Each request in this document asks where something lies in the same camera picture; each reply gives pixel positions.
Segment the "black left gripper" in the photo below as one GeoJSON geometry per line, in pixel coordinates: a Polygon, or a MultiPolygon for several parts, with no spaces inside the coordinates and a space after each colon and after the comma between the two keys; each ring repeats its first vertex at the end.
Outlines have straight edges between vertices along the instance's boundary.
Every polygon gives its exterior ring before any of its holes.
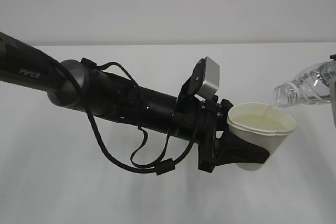
{"type": "Polygon", "coordinates": [[[227,117],[234,105],[227,99],[217,101],[217,96],[203,102],[193,97],[178,104],[172,125],[178,129],[176,137],[187,140],[188,145],[174,164],[179,164],[194,144],[197,167],[204,172],[212,173],[216,166],[226,164],[264,164],[269,151],[229,132],[227,117]]]}

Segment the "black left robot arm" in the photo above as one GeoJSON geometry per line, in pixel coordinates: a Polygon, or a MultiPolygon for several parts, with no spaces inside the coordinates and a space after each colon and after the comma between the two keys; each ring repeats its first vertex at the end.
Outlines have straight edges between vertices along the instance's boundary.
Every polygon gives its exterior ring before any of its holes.
{"type": "Polygon", "coordinates": [[[233,105],[219,101],[219,65],[202,58],[182,85],[177,97],[147,89],[126,72],[108,73],[112,63],[97,65],[80,61],[58,62],[44,52],[1,34],[1,80],[44,91],[56,106],[87,114],[93,133],[104,156],[113,164],[132,173],[161,175],[175,169],[198,146],[198,168],[212,172],[216,166],[231,163],[263,164],[270,153],[232,133],[228,113],[233,105]],[[161,153],[153,162],[127,165],[107,150],[95,118],[136,126],[148,139],[148,130],[188,141],[177,158],[161,153]]]}

